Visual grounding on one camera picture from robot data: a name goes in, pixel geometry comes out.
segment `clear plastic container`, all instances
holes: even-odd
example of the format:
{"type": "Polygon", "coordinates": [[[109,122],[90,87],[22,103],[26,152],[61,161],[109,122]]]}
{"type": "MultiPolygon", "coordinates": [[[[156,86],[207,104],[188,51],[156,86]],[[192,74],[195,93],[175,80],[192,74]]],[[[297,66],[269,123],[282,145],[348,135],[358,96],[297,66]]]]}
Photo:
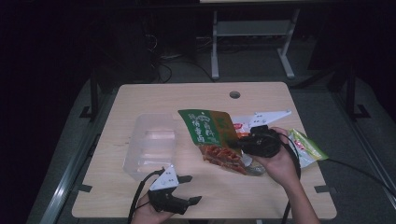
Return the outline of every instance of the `clear plastic container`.
{"type": "Polygon", "coordinates": [[[123,170],[134,180],[169,167],[176,146],[176,123],[171,114],[142,114],[135,123],[123,170]]]}

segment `gray floor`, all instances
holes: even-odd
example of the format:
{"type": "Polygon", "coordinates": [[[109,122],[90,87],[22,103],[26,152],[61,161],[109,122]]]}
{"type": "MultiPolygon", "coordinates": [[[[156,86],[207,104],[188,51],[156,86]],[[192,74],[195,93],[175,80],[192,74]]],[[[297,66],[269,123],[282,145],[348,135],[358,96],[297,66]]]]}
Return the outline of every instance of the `gray floor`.
{"type": "MultiPolygon", "coordinates": [[[[219,55],[220,80],[218,82],[236,81],[283,81],[288,85],[299,83],[311,77],[315,71],[307,71],[310,54],[315,46],[314,40],[293,41],[288,53],[291,67],[296,78],[288,80],[284,74],[280,60],[277,58],[278,43],[268,42],[259,47],[250,47],[236,53],[221,53],[219,55]]],[[[166,63],[172,69],[169,83],[211,82],[210,53],[197,55],[197,66],[186,63],[188,59],[177,58],[166,63]]],[[[169,75],[169,70],[162,68],[163,78],[169,75]]],[[[352,122],[346,115],[343,105],[344,91],[331,93],[325,85],[329,77],[325,77],[309,88],[290,90],[291,96],[299,111],[306,133],[332,159],[339,160],[375,174],[367,150],[372,150],[381,161],[389,176],[396,181],[396,125],[382,106],[376,101],[371,88],[361,80],[357,80],[356,103],[364,105],[371,115],[370,119],[358,119],[352,122]]],[[[82,108],[90,105],[89,82],[81,90],[70,111],[64,126],[64,132],[59,140],[47,177],[37,196],[35,206],[29,216],[28,223],[38,223],[47,209],[51,197],[56,190],[68,162],[74,153],[83,146],[87,136],[93,136],[102,131],[106,116],[111,109],[117,94],[100,94],[100,116],[95,122],[81,119],[82,108]]],[[[76,188],[82,182],[88,158],[82,167],[74,188],[69,192],[64,209],[57,223],[125,223],[126,218],[91,219],[75,218],[71,208],[77,196],[76,188]]],[[[349,168],[321,161],[319,163],[337,209],[337,217],[323,220],[323,223],[396,223],[396,211],[387,194],[378,184],[365,175],[349,168]]],[[[169,223],[183,223],[170,220],[169,223]]],[[[211,223],[255,223],[254,220],[213,220],[211,223]]],[[[280,223],[279,220],[264,220],[264,223],[280,223]]]]}

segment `table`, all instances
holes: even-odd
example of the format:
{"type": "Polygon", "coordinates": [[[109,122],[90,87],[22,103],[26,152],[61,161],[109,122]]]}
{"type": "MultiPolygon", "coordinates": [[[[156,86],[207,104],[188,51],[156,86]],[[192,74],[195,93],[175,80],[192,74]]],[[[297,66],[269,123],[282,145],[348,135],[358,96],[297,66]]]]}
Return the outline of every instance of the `table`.
{"type": "MultiPolygon", "coordinates": [[[[184,216],[174,215],[174,218],[281,218],[288,198],[268,175],[244,176],[202,160],[177,113],[179,109],[192,108],[226,111],[231,116],[289,109],[291,115],[270,126],[304,133],[288,87],[282,82],[124,85],[83,180],[83,185],[92,189],[78,193],[73,216],[128,217],[139,183],[122,170],[122,165],[136,118],[145,113],[171,113],[177,122],[177,174],[193,176],[190,183],[177,187],[174,195],[185,199],[203,196],[184,216]],[[238,91],[241,96],[233,99],[231,91],[238,91]]],[[[303,169],[302,183],[319,218],[334,218],[336,210],[330,193],[315,191],[315,186],[325,185],[317,163],[303,169]]]]}

